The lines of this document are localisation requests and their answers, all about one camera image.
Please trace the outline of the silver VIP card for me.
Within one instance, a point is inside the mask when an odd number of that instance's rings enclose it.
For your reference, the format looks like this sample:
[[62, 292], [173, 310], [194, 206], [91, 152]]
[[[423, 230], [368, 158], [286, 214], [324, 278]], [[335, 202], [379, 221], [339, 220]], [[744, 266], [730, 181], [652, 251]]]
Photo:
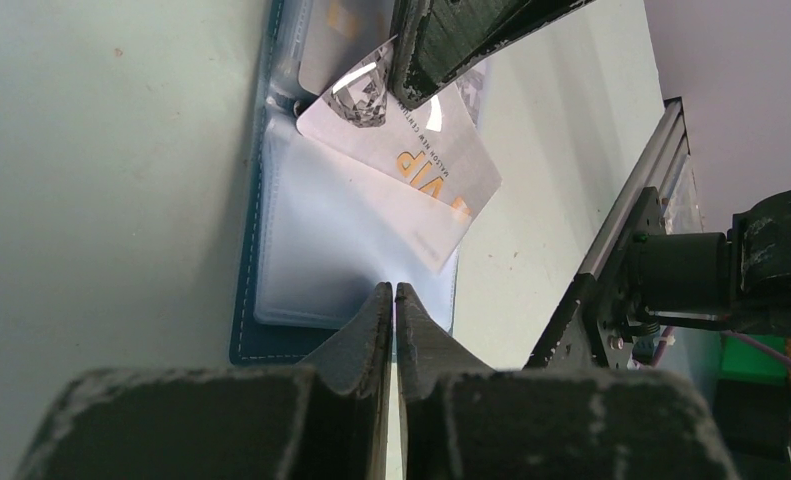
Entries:
[[502, 178], [456, 87], [415, 109], [388, 91], [394, 43], [389, 39], [325, 89], [296, 127], [383, 174], [364, 195], [417, 257], [438, 271]]

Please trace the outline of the blue card holder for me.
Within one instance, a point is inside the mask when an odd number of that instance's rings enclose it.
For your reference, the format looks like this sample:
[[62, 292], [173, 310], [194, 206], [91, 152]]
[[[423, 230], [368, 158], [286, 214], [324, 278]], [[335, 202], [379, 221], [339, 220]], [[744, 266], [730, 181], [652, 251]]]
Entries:
[[[381, 282], [408, 283], [445, 331], [454, 322], [457, 248], [428, 268], [364, 190], [380, 172], [301, 135], [300, 115], [392, 39], [390, 1], [277, 1], [263, 44], [255, 166], [229, 358], [295, 363], [348, 323]], [[477, 126], [479, 64], [456, 87]]]

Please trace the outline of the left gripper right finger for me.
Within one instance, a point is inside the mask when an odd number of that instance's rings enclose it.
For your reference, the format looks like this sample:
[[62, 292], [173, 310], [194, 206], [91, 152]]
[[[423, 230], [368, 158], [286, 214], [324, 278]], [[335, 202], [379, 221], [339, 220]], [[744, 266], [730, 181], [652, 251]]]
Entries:
[[661, 370], [498, 371], [396, 288], [403, 472], [409, 479], [735, 479], [691, 383]]

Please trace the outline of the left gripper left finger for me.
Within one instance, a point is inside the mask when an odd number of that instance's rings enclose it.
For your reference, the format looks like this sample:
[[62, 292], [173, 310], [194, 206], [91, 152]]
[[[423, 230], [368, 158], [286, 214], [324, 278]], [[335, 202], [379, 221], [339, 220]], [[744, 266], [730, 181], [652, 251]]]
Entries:
[[53, 402], [19, 479], [381, 479], [393, 292], [294, 365], [98, 369]]

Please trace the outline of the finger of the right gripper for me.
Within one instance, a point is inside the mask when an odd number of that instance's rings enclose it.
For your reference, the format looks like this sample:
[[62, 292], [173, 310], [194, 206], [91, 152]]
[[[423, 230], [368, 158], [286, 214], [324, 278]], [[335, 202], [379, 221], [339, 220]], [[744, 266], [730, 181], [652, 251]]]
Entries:
[[497, 51], [590, 3], [589, 0], [402, 0], [388, 87], [414, 110]]

